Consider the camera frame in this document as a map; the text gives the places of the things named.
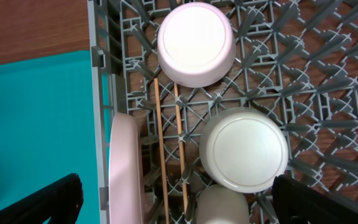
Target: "chopstick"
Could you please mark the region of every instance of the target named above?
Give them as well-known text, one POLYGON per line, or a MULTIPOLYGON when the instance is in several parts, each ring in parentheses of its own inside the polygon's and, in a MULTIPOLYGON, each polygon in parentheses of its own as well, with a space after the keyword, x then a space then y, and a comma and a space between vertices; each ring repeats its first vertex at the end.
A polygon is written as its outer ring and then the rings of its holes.
POLYGON ((161 176, 162 176, 162 190, 163 190, 164 207, 165 207, 165 223, 169 224, 167 170, 165 168, 165 149, 164 149, 164 140, 163 140, 163 133, 162 133, 160 87, 159 87, 158 78, 154 78, 154 92, 155 92, 155 105, 157 107, 158 138, 159 138, 158 141, 160 144, 161 176))
MULTIPOLYGON (((179 96, 178 85, 176 83, 173 84, 173 89, 175 92, 175 98, 179 96)), ((178 105, 175 106, 176 114, 177 114, 177 126, 178 126, 178 134, 182 133, 181 128, 181 114, 180 114, 180 107, 178 105)), ((185 150, 183 148, 183 141, 179 142, 179 155, 180 155, 180 172, 183 173, 185 170, 185 150)), ((187 186, 186 183, 182 183, 183 189, 183 205, 185 207, 185 214, 188 204, 188 197, 187 197, 187 186)))

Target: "teal cutting board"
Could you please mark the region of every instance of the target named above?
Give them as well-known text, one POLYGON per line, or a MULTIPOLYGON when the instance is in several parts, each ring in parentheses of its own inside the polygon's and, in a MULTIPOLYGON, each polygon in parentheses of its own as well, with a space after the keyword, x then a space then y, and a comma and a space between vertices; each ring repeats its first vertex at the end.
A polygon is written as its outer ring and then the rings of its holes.
POLYGON ((90 53, 0 65, 0 209, 70 173, 99 223, 90 53))

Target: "dish rack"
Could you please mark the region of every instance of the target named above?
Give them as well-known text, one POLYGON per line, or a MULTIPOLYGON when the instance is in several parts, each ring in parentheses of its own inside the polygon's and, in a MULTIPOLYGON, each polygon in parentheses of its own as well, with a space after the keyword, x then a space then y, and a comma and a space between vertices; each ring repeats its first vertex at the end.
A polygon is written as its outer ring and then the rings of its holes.
MULTIPOLYGON (((358 211, 358 1, 205 2, 230 20, 236 59, 221 81, 204 88, 180 86, 175 96, 174 83, 158 65, 156 46, 158 28, 177 0, 88 1, 101 223, 109 220, 108 146, 117 112, 133 115, 139 124, 148 222, 156 223, 163 213, 155 77, 171 223, 195 220, 192 198, 214 184, 198 156, 201 132, 211 117, 236 106, 255 108, 279 125, 290 150, 286 175, 358 211), (185 158, 179 156, 179 142, 185 158), (191 195, 186 215, 182 183, 191 195)), ((270 189, 246 197, 251 223, 278 223, 270 189)))

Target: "turquoise surface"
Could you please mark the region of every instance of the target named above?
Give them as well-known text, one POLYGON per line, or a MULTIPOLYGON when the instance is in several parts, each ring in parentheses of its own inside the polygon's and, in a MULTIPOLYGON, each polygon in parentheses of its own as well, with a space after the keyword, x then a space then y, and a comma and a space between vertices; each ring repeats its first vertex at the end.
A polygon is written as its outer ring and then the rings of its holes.
POLYGON ((0 209, 74 172, 99 223, 90 53, 0 65, 0 209))

